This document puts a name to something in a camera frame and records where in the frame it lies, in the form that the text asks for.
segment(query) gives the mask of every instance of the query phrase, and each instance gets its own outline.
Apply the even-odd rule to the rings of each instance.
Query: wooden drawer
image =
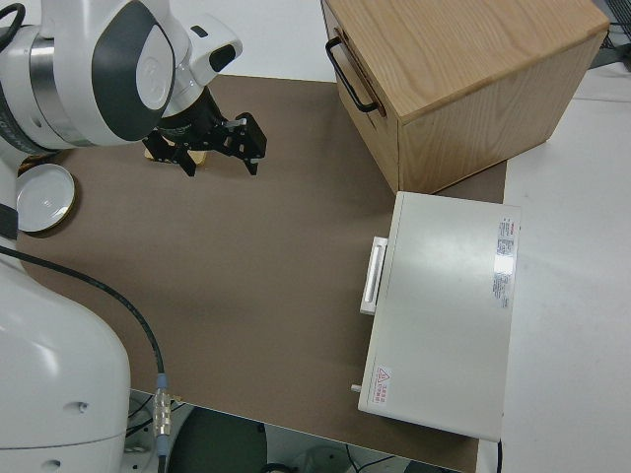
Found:
[[[353,122],[392,190],[424,193],[546,141],[608,26],[592,0],[322,0],[322,10],[340,38],[331,55]]]

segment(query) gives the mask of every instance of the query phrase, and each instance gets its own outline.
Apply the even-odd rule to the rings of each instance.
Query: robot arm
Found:
[[[255,173],[265,136],[249,114],[224,118],[206,89],[242,52],[227,27],[197,12],[176,19],[168,0],[41,7],[41,26],[0,54],[0,139],[28,154],[143,140],[190,175],[188,150],[236,156]]]
[[[247,113],[227,120],[205,87],[242,50],[217,20],[176,19],[168,0],[42,0],[41,25],[22,26],[16,5],[0,10],[0,19],[16,14],[0,28],[0,245],[15,248],[27,155],[143,140],[157,161],[189,174],[188,150],[237,156],[255,173],[264,135]],[[6,254],[0,381],[15,402],[0,409],[0,470],[118,473],[129,394],[122,344]],[[157,445],[163,470],[164,450]]]

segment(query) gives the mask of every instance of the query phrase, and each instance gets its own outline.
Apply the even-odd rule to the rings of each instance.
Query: brown mat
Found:
[[[147,161],[139,145],[71,152],[61,164],[78,184],[72,217],[21,235],[19,248],[137,304],[188,402],[474,471],[477,440],[362,413],[349,389],[371,332],[359,313],[371,242],[387,237],[394,196],[335,86],[239,77],[212,86],[226,115],[251,111],[267,134],[258,177],[214,154],[188,178]],[[503,169],[445,193],[501,199]],[[117,302],[30,272],[102,316],[128,350],[133,387],[153,390],[151,349]]]

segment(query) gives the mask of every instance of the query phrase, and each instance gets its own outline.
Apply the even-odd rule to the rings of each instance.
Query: white appliance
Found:
[[[362,300],[375,321],[360,410],[499,441],[520,216],[397,193]]]

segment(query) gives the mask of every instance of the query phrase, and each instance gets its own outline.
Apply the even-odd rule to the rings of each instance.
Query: drawer handle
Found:
[[[342,81],[342,84],[344,84],[344,87],[348,91],[348,94],[351,96],[353,103],[355,104],[355,106],[357,106],[357,108],[360,111],[363,111],[364,113],[368,113],[369,111],[378,109],[379,104],[376,101],[373,101],[372,103],[362,103],[362,101],[357,96],[355,89],[353,89],[353,86],[351,86],[351,83],[348,82],[348,79],[344,75],[342,68],[339,66],[337,60],[333,56],[331,49],[333,49],[333,47],[341,43],[342,43],[342,40],[340,39],[339,36],[333,37],[329,41],[326,42],[326,55],[328,56],[328,59],[331,61],[331,64],[333,65],[333,69],[335,69],[335,72],[337,73],[340,80]]]

